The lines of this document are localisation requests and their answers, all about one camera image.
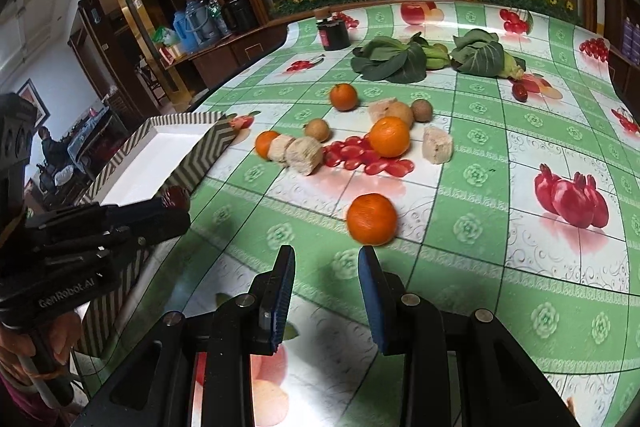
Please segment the orange mandarin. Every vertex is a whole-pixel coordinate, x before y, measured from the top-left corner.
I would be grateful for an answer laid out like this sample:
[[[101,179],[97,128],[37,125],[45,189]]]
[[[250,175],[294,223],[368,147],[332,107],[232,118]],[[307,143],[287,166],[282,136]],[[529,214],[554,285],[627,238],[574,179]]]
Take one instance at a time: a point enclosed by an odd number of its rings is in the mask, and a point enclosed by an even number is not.
[[[395,237],[398,214],[393,203],[378,193],[356,197],[346,212],[350,236],[363,245],[382,246]]]

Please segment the small mandarin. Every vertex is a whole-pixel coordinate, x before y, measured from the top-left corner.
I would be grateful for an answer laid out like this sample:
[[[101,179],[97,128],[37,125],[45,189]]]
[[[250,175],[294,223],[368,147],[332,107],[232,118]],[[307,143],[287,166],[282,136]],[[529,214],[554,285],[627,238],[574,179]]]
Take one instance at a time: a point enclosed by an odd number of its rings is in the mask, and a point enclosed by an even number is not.
[[[279,132],[273,130],[267,130],[259,133],[254,143],[256,154],[262,159],[268,160],[271,143],[277,139],[279,135]]]

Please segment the large mandarin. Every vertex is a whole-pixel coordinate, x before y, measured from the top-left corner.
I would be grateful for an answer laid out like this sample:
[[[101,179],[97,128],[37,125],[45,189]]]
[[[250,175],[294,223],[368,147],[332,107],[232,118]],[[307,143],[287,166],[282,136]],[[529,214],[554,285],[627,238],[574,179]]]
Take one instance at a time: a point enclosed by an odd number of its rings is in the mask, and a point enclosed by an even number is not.
[[[378,155],[395,158],[409,150],[410,130],[405,121],[398,117],[383,117],[372,126],[368,140]]]

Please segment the red jujube date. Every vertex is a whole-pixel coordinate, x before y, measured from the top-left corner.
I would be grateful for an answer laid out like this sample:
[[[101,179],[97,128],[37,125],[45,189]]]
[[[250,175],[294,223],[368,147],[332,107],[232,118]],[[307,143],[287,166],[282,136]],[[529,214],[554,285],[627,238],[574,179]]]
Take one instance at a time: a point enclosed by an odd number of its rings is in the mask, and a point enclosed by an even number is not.
[[[190,194],[185,188],[178,185],[165,188],[160,199],[165,208],[177,208],[188,211],[191,206]]]

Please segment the white tray with striped rim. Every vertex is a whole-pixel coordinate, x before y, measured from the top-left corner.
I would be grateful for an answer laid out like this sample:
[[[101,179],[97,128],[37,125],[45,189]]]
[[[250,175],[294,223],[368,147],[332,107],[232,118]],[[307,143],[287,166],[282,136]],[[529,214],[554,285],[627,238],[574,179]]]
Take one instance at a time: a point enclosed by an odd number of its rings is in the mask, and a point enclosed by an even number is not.
[[[80,201],[128,205],[177,185],[189,194],[235,139],[231,117],[222,112],[175,113],[152,117],[122,144]],[[81,308],[84,332],[79,351],[102,357],[115,339],[115,323],[153,249],[139,251],[119,270],[120,283]]]

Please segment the seated person in background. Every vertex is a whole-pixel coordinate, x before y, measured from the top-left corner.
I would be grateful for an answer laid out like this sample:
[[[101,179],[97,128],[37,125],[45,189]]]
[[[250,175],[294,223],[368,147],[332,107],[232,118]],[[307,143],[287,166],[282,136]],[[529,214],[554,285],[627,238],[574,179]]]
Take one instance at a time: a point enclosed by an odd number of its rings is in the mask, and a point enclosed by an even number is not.
[[[53,140],[47,127],[40,127],[38,135],[41,140],[44,159],[47,161],[49,166],[58,171],[72,163],[70,154],[68,153],[68,146],[63,142]]]

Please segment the wooden cabinet counter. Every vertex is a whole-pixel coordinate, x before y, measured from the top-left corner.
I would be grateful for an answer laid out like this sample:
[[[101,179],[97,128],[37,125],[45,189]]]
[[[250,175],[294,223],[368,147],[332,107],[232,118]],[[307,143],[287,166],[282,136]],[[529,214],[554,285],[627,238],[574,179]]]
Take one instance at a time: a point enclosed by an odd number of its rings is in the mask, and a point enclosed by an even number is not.
[[[287,33],[285,24],[262,26],[183,55],[165,69],[198,86],[204,84],[206,88],[214,89],[280,48]]]

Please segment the brown longan left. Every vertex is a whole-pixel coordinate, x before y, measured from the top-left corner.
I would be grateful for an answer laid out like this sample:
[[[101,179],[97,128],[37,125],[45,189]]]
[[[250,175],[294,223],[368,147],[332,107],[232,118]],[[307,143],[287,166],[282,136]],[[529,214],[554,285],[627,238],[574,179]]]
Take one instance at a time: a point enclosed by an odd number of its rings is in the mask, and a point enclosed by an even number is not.
[[[304,133],[321,143],[329,140],[332,135],[330,126],[322,118],[314,118],[308,121],[304,126]]]

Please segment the brown longan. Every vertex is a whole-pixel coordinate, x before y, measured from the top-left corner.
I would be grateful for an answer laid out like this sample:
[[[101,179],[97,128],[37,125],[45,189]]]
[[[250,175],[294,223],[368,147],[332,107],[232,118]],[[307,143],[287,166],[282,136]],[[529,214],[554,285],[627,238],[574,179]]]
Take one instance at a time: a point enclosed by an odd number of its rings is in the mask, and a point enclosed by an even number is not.
[[[393,101],[385,109],[386,117],[397,117],[402,120],[409,129],[414,124],[414,116],[411,107],[401,101]]]
[[[422,122],[422,124],[426,124],[427,122],[431,122],[433,120],[433,106],[429,101],[424,100],[424,98],[418,98],[417,100],[414,100],[411,104],[411,110],[413,113],[413,119],[416,122]]]
[[[314,118],[308,121],[304,126],[304,133],[321,143],[329,140],[332,135],[330,126],[322,118]]]

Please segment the green snack bag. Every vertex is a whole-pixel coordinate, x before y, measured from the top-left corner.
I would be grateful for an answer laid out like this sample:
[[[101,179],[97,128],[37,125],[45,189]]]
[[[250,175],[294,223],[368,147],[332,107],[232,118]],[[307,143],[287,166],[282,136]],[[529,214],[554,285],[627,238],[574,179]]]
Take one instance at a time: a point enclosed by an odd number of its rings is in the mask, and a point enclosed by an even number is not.
[[[166,26],[158,26],[152,35],[152,43],[159,46],[176,46],[180,42],[178,34]]]

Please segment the blue water jug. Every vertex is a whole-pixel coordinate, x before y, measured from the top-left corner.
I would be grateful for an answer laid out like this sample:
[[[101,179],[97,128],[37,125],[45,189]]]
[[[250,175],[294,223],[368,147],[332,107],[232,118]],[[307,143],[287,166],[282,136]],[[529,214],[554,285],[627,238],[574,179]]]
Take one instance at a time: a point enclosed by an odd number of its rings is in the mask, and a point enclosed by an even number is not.
[[[194,33],[188,29],[186,13],[183,11],[176,11],[172,24],[174,25],[175,32],[178,35],[183,51],[187,54],[198,52],[198,40],[195,39]]]

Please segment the brown longan centre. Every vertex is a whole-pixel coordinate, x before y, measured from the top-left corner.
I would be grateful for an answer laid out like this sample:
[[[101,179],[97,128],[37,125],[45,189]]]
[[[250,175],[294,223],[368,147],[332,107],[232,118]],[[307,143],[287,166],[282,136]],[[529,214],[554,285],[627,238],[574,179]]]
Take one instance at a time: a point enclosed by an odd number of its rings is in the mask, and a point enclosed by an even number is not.
[[[409,129],[414,124],[414,116],[411,107],[401,101],[393,101],[385,109],[386,117],[397,117],[402,120]]]

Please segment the brown longan right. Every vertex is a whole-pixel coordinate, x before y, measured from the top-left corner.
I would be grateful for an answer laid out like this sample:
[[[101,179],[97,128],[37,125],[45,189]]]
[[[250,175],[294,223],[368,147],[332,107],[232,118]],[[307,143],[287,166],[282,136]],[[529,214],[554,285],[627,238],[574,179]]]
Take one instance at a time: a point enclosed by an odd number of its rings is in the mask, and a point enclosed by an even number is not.
[[[416,122],[422,122],[422,124],[426,124],[427,122],[431,122],[433,120],[433,106],[429,101],[424,100],[424,98],[418,98],[417,100],[414,100],[411,104],[411,110],[413,113],[413,119]]]

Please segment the far mandarin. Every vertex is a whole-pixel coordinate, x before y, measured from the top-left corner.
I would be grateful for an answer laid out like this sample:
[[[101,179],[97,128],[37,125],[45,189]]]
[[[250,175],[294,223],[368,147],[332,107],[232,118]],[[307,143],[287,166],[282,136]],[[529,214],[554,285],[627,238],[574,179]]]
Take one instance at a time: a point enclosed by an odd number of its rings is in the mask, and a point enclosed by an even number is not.
[[[331,105],[339,112],[349,112],[359,104],[358,92],[349,83],[337,83],[329,92]]]

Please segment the grey blue thermos jug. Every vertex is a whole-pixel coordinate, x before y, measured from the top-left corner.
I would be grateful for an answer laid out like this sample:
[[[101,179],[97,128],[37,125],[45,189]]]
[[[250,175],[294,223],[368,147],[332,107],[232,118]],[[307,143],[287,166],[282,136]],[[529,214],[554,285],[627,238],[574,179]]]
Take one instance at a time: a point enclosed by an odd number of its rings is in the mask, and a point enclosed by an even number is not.
[[[194,35],[199,46],[211,46],[220,39],[213,17],[200,0],[186,2],[186,31]]]

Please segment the green leafy vegetable left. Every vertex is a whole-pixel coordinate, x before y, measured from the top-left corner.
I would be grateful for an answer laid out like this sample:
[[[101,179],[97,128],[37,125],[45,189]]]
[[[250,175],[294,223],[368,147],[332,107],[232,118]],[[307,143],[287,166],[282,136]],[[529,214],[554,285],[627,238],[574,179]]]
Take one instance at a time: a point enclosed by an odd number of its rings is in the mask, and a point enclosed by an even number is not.
[[[431,70],[450,66],[448,49],[443,44],[429,43],[420,32],[406,42],[378,36],[365,46],[352,50],[350,66],[367,81],[398,84],[417,83]]]

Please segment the green leafy vegetable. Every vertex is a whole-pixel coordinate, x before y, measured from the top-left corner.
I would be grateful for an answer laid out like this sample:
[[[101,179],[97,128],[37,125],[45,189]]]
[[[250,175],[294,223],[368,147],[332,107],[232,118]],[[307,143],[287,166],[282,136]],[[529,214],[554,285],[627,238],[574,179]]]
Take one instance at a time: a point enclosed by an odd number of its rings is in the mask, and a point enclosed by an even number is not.
[[[398,84],[417,83],[431,70],[450,66],[448,49],[443,44],[429,43],[420,32],[406,42],[378,36],[365,46],[352,50],[350,66],[367,81]]]
[[[485,78],[521,80],[526,62],[509,53],[494,32],[473,28],[463,36],[454,36],[450,53],[456,72]]]

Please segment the red date near vegetables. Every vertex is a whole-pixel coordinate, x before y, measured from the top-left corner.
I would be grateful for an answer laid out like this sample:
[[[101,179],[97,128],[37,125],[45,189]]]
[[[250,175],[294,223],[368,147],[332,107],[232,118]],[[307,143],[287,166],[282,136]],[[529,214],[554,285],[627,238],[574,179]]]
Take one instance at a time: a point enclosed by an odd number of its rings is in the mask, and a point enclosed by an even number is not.
[[[514,82],[512,84],[512,96],[516,101],[526,103],[528,99],[528,91],[521,82]]]

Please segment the dark jar with red label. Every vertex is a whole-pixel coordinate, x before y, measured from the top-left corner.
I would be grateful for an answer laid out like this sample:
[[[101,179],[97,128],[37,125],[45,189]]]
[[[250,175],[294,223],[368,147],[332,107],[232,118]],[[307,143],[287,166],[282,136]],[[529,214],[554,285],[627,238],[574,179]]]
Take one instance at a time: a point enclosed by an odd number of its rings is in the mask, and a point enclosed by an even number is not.
[[[338,51],[350,46],[346,24],[342,20],[334,20],[328,6],[314,10],[314,18],[323,49]]]

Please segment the green leafy vegetable right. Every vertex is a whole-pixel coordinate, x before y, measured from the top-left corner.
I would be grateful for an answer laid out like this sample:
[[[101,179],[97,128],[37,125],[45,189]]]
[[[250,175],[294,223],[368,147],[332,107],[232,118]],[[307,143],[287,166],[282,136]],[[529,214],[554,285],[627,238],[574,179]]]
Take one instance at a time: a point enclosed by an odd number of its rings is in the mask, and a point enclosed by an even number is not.
[[[463,36],[454,36],[450,53],[456,72],[485,78],[521,80],[526,62],[509,53],[494,32],[473,28]]]

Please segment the framed wall painting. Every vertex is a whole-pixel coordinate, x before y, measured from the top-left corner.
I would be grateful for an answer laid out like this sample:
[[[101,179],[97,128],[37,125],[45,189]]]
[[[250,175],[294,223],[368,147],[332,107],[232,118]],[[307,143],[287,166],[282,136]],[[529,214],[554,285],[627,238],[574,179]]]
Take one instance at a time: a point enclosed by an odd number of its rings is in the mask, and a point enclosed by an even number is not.
[[[47,109],[46,104],[44,104],[43,99],[39,95],[32,80],[27,79],[23,83],[23,86],[17,90],[17,94],[35,106],[37,111],[35,126],[36,128],[42,127],[50,117],[50,112],[49,109]]]

